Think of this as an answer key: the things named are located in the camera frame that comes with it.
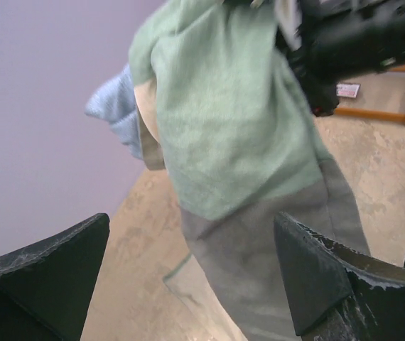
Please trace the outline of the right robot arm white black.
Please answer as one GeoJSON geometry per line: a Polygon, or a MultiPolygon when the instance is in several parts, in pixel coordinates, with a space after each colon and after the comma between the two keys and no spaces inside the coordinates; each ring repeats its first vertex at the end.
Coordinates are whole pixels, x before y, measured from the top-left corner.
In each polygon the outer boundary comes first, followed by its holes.
{"type": "Polygon", "coordinates": [[[405,1],[298,1],[297,9],[301,44],[280,28],[275,45],[315,116],[334,114],[340,81],[405,65],[405,1]]]}

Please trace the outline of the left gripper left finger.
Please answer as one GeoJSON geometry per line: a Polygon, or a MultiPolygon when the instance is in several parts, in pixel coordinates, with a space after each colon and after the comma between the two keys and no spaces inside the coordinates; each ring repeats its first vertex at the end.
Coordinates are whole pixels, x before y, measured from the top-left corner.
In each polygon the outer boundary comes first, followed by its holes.
{"type": "Polygon", "coordinates": [[[0,256],[0,340],[80,340],[108,238],[99,213],[0,256]]]}

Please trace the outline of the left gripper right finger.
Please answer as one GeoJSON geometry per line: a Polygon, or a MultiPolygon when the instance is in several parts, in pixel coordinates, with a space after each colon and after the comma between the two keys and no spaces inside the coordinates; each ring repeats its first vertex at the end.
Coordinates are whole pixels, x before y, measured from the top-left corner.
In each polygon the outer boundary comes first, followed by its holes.
{"type": "Polygon", "coordinates": [[[366,256],[287,214],[274,241],[302,340],[405,340],[405,268],[366,256]]]}

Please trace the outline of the orange wooden tiered rack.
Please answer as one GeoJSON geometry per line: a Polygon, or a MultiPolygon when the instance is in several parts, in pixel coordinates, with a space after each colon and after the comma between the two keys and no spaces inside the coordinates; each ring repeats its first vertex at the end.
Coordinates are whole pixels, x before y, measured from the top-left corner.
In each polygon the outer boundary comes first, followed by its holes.
{"type": "Polygon", "coordinates": [[[360,90],[355,99],[340,98],[336,115],[405,126],[405,66],[380,75],[365,75],[344,82],[358,83],[360,90]]]}

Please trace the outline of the white red small box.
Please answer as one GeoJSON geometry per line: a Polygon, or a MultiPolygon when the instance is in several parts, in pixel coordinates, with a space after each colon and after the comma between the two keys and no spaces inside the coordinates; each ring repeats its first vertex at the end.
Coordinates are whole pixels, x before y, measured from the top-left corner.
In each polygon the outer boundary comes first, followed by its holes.
{"type": "Polygon", "coordinates": [[[358,96],[360,84],[358,83],[337,83],[336,93],[338,97],[355,99],[358,96]]]}

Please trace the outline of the patchwork green beige pillowcase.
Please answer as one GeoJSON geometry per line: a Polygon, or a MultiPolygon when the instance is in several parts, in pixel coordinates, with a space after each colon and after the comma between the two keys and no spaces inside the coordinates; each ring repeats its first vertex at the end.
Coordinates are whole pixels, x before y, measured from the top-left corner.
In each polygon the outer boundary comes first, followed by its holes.
{"type": "Polygon", "coordinates": [[[88,101],[149,170],[165,170],[186,244],[248,340],[295,340],[274,243],[286,212],[364,254],[355,196],[275,47],[273,4],[167,1],[88,101]]]}

